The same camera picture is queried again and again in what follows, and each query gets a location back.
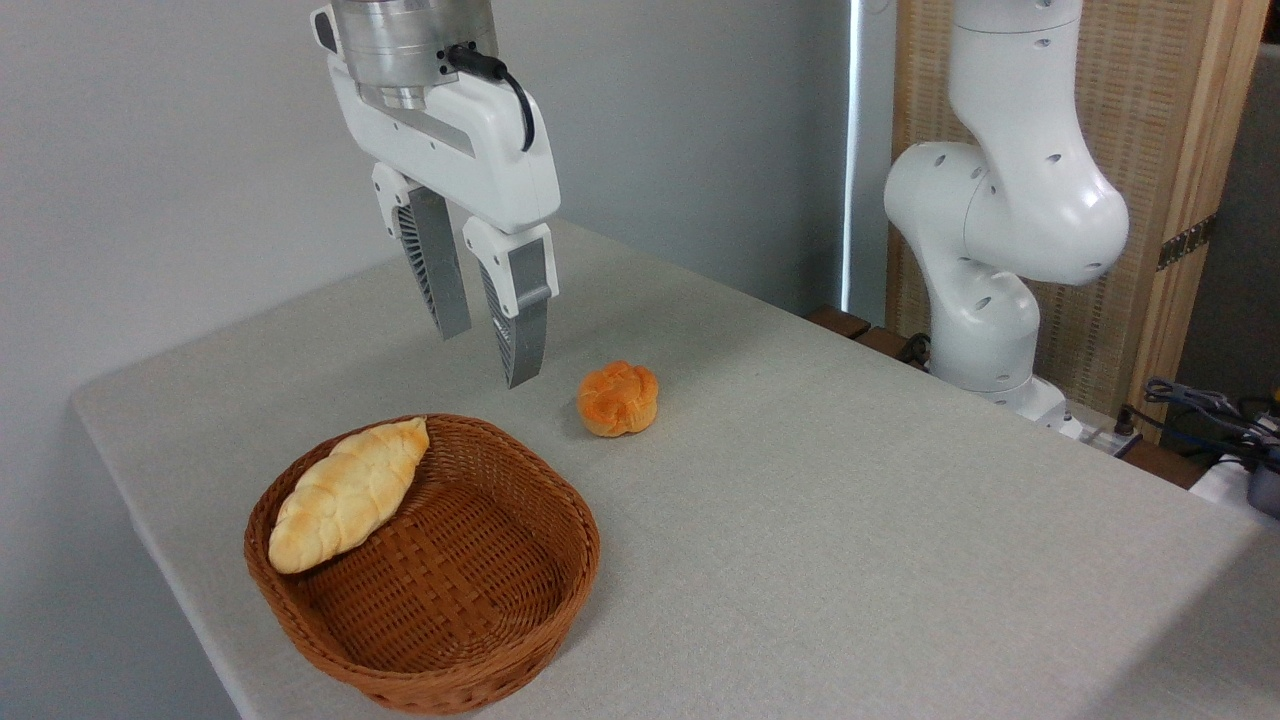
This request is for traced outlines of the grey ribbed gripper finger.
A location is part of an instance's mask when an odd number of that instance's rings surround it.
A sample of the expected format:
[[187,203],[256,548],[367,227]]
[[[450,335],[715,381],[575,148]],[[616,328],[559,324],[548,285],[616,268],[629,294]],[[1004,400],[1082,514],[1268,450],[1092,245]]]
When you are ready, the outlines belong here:
[[371,176],[387,233],[398,240],[444,340],[471,328],[445,199],[385,163]]
[[559,295],[550,228],[507,234],[471,217],[463,241],[480,265],[507,386],[515,388],[541,369],[548,304]]

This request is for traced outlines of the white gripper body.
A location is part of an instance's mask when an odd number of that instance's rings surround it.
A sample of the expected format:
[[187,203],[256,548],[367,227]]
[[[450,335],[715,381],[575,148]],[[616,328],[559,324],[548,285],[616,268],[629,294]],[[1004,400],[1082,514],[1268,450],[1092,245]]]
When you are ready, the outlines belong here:
[[311,15],[355,142],[513,234],[561,206],[536,102],[495,76],[488,5],[325,5]]

